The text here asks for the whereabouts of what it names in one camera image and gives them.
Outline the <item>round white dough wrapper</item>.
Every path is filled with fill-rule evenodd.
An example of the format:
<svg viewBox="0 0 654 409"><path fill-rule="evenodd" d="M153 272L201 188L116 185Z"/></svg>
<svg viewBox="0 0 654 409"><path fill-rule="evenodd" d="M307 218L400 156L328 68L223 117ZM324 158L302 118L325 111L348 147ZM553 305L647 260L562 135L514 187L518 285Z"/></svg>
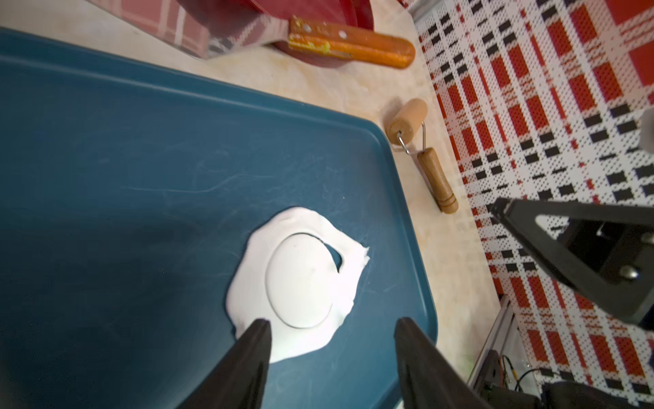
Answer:
<svg viewBox="0 0 654 409"><path fill-rule="evenodd" d="M267 265L267 297L290 327L308 329L325 320L334 303L337 264L328 247L309 234L293 234Z"/></svg>

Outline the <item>wooden rolling pin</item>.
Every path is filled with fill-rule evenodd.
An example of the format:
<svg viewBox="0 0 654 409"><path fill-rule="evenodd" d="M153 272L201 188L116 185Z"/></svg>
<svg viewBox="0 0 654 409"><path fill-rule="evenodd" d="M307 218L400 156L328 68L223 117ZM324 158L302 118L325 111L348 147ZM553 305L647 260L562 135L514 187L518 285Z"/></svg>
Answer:
<svg viewBox="0 0 654 409"><path fill-rule="evenodd" d="M409 100L386 126L388 141L412 158L425 177L439 210L455 214L459 210L456 195L433 148L427 146L427 103L420 98Z"/></svg>

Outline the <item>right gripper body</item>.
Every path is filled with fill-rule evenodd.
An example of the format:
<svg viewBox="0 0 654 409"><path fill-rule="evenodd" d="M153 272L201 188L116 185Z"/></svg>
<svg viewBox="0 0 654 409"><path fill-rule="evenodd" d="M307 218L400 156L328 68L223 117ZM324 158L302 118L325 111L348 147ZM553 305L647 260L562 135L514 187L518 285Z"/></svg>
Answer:
<svg viewBox="0 0 654 409"><path fill-rule="evenodd" d="M653 283L653 227L572 219L557 238L604 282Z"/></svg>

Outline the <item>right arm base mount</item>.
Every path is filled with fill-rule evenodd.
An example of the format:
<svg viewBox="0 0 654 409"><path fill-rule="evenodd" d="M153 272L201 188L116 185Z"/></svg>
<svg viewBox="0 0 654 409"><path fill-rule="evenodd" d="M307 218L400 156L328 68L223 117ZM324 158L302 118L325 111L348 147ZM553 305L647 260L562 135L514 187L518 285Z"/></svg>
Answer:
<svg viewBox="0 0 654 409"><path fill-rule="evenodd" d="M546 383L539 396L511 390L504 382L502 358L495 350L485 356L473 390L492 408L636 408L626 399L589 385L573 382ZM653 408L640 404L638 408Z"/></svg>

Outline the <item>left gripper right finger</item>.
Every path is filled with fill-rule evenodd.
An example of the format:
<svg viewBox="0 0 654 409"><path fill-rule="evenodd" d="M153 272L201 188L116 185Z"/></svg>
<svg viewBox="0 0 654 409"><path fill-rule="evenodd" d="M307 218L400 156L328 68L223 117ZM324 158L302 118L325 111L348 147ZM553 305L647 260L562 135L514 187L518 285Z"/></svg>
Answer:
<svg viewBox="0 0 654 409"><path fill-rule="evenodd" d="M400 390L405 408L488 408L456 374L414 320L394 330Z"/></svg>

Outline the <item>white dough lump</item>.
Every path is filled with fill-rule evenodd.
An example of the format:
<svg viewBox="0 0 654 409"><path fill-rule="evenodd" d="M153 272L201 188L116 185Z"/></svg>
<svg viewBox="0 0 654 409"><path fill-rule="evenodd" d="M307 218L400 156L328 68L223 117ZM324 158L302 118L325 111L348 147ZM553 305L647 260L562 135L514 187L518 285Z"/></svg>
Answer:
<svg viewBox="0 0 654 409"><path fill-rule="evenodd" d="M334 303L324 321L316 327L290 327L276 315L266 290L267 265L283 240L304 233L321 240L337 264ZM368 248L334 227L316 211L293 207L274 216L258 228L247 242L237 272L228 289L226 307L241 337L253 321L268 320L272 329L270 362L276 363L325 347L354 307L359 279L370 258Z"/></svg>

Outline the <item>red round plate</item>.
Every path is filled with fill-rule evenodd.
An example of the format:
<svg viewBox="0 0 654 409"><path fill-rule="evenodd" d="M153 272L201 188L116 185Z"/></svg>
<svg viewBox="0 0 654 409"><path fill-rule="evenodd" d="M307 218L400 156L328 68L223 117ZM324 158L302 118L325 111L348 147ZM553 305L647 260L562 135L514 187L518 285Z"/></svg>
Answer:
<svg viewBox="0 0 654 409"><path fill-rule="evenodd" d="M371 1L368 0L251 0L239 1L241 5L280 19L289 19L293 15L308 20L320 20L330 23L374 30L374 17ZM347 61L324 56L313 56L291 50L288 44L279 42L274 47L312 66L339 68Z"/></svg>

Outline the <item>knife with wooden handle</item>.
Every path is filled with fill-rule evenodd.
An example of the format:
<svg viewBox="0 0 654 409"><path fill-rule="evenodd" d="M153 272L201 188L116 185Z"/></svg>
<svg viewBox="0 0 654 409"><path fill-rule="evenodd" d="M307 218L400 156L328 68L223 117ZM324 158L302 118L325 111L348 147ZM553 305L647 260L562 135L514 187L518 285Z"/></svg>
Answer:
<svg viewBox="0 0 654 409"><path fill-rule="evenodd" d="M416 56L412 43L401 37L296 15L280 19L239 1L98 1L96 6L203 60L279 42L304 54L397 69L408 68Z"/></svg>

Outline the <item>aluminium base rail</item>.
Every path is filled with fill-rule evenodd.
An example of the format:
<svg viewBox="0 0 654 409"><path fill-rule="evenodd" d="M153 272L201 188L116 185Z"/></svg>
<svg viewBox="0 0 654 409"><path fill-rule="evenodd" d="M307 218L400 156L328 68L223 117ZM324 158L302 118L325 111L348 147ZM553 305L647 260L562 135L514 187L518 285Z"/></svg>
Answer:
<svg viewBox="0 0 654 409"><path fill-rule="evenodd" d="M500 296L500 311L484 343L467 384L483 399L493 390L513 390L540 395L535 366L526 354L517 315L507 295Z"/></svg>

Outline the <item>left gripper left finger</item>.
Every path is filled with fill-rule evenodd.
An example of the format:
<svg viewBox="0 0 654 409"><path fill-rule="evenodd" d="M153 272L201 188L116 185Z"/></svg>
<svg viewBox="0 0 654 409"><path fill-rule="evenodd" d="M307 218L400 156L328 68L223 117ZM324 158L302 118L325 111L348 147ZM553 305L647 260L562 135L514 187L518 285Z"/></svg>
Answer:
<svg viewBox="0 0 654 409"><path fill-rule="evenodd" d="M252 322L180 408L259 408L272 350L270 322Z"/></svg>

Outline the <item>teal plastic tray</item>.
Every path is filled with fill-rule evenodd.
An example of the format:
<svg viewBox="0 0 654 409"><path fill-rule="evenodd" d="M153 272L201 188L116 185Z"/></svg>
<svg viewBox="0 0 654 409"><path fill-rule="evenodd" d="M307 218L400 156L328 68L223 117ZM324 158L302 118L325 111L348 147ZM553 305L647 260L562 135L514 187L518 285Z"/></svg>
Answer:
<svg viewBox="0 0 654 409"><path fill-rule="evenodd" d="M365 246L330 343L266 408L393 408L393 333L438 332L386 136L274 95L1 32L1 405L174 408L235 341L250 235L301 206Z"/></svg>

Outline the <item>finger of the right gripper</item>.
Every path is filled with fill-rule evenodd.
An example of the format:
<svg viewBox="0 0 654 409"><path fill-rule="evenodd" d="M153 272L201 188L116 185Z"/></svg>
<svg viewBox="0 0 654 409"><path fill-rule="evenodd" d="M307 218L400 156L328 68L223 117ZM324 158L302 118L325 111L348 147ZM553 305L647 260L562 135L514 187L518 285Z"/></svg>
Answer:
<svg viewBox="0 0 654 409"><path fill-rule="evenodd" d="M652 208L499 198L492 216L552 278L624 323L652 324L653 283L608 284L557 240L572 219L653 227Z"/></svg>

